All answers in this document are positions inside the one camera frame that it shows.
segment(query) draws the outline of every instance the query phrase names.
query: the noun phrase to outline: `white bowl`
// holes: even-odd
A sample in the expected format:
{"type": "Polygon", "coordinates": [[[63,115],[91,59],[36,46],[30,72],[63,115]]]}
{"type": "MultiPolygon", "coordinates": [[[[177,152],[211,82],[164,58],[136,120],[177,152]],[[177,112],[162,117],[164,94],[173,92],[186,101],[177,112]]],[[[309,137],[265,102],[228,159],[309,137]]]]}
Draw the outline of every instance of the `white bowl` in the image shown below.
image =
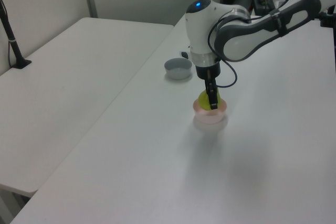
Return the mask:
{"type": "Polygon", "coordinates": [[[167,76],[173,80],[186,79],[191,74],[191,61],[184,58],[174,58],[164,64],[167,76]]]}

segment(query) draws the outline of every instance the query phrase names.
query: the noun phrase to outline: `yellow object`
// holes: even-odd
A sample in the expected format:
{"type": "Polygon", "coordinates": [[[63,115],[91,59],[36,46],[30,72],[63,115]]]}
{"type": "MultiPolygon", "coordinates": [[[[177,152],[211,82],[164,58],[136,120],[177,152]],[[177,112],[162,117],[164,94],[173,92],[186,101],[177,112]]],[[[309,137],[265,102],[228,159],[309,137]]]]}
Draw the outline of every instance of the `yellow object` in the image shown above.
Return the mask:
{"type": "MultiPolygon", "coordinates": [[[[217,89],[217,100],[218,100],[218,107],[221,105],[221,96],[219,95],[219,91],[217,89]]],[[[210,103],[209,103],[209,97],[206,93],[206,90],[204,90],[198,97],[198,104],[203,110],[211,110],[210,103]]]]}

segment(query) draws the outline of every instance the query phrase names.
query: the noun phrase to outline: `pink bowl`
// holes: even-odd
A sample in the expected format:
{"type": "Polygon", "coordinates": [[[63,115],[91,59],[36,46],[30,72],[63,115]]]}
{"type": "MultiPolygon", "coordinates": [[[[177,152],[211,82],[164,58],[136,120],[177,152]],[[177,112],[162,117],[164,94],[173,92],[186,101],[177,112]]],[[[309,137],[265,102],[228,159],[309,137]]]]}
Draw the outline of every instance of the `pink bowl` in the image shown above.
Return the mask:
{"type": "Polygon", "coordinates": [[[204,110],[200,107],[198,104],[198,100],[196,99],[193,104],[193,108],[195,111],[195,116],[196,118],[201,121],[202,123],[207,123],[207,124],[213,124],[213,123],[218,123],[220,122],[224,115],[225,115],[225,110],[226,110],[226,102],[221,99],[221,104],[216,110],[204,110]]]}

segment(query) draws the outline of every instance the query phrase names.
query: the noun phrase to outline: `black stand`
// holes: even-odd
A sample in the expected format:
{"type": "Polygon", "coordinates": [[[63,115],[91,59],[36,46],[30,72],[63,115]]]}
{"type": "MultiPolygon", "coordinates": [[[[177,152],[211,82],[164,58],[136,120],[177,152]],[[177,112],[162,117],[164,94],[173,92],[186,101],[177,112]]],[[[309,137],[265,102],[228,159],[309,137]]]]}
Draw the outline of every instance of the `black stand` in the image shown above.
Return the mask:
{"type": "Polygon", "coordinates": [[[11,25],[9,24],[7,11],[5,10],[5,6],[3,5],[2,0],[0,0],[0,19],[5,28],[8,41],[11,44],[11,47],[13,49],[13,52],[16,58],[16,64],[14,64],[12,68],[23,69],[25,66],[29,65],[32,61],[26,60],[22,57],[19,46],[14,37],[12,28],[10,27],[11,25]]]}

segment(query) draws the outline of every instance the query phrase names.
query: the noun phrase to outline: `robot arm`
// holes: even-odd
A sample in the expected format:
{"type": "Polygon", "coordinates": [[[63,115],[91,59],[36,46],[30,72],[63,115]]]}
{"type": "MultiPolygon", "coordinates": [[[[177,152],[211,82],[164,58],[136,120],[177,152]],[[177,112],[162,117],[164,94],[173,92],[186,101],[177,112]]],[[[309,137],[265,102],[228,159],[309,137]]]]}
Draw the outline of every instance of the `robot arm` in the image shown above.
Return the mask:
{"type": "Polygon", "coordinates": [[[205,81],[211,109],[216,109],[218,104],[215,78],[220,74],[220,59],[242,61],[263,45],[314,19],[334,3],[335,0],[289,0],[254,23],[242,6],[222,5],[211,0],[191,4],[185,15],[186,30],[192,60],[198,77],[205,81]],[[208,46],[208,36],[216,24],[217,31],[209,38],[214,53],[208,46]]]}

